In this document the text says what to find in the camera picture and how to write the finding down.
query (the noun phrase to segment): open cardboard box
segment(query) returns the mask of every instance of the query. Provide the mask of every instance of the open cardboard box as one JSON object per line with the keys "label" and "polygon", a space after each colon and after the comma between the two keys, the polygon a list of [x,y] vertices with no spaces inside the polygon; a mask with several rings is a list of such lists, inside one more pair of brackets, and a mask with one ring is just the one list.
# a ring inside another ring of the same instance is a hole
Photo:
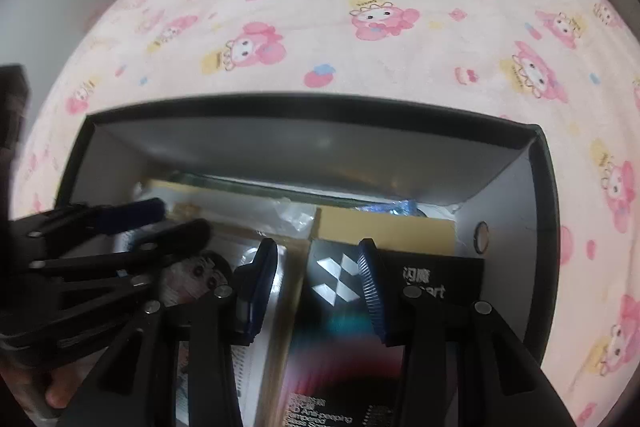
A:
{"label": "open cardboard box", "polygon": [[540,127],[352,96],[236,94],[145,103],[87,116],[56,204],[130,201],[172,172],[352,197],[412,199],[455,220],[455,254],[478,257],[482,299],[538,361],[559,270],[556,184]]}

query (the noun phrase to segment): black product box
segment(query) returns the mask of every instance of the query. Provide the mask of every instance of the black product box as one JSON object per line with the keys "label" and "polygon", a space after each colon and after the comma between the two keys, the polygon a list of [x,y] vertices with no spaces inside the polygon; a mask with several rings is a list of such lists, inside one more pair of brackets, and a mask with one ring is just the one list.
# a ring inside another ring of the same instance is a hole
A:
{"label": "black product box", "polygon": [[[458,305],[479,298],[482,259],[381,252],[406,284]],[[403,348],[374,334],[357,261],[356,246],[311,245],[280,398],[283,426],[390,424]]]}

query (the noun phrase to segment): finger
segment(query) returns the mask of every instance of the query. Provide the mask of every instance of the finger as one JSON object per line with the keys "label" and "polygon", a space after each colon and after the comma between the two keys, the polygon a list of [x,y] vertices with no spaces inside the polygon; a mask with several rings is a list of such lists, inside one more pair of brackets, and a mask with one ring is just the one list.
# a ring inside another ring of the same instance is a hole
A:
{"label": "finger", "polygon": [[73,364],[51,371],[52,383],[45,393],[47,403],[55,409],[64,409],[78,390],[81,378]]}

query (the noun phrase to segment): bed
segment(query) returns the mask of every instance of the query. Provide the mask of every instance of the bed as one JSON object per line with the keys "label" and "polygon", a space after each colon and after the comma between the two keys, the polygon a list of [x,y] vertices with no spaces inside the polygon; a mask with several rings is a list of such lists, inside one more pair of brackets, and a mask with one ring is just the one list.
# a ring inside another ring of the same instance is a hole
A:
{"label": "bed", "polygon": [[256,91],[539,124],[562,225],[543,370],[579,426],[607,415],[640,359],[640,46],[607,0],[118,0],[40,112],[13,216],[53,206],[87,113]]}

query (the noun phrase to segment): metal screw head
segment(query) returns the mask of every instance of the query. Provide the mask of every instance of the metal screw head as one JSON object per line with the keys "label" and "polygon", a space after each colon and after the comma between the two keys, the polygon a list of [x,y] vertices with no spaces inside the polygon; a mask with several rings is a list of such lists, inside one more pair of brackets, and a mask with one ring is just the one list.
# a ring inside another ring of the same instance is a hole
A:
{"label": "metal screw head", "polygon": [[160,303],[158,301],[149,301],[145,304],[145,313],[149,315],[156,313],[160,309]]}
{"label": "metal screw head", "polygon": [[215,290],[213,290],[213,295],[218,297],[219,299],[224,299],[225,297],[230,296],[234,292],[231,286],[223,284],[222,286],[218,286]]}
{"label": "metal screw head", "polygon": [[142,286],[143,284],[149,284],[151,282],[151,276],[147,274],[136,275],[131,278],[132,286]]}
{"label": "metal screw head", "polygon": [[491,304],[485,301],[476,302],[476,304],[474,304],[474,308],[481,315],[488,315],[489,313],[491,313],[491,310],[493,310]]}
{"label": "metal screw head", "polygon": [[418,286],[405,286],[402,290],[405,297],[409,297],[410,299],[417,299],[420,295],[422,295],[422,290]]}

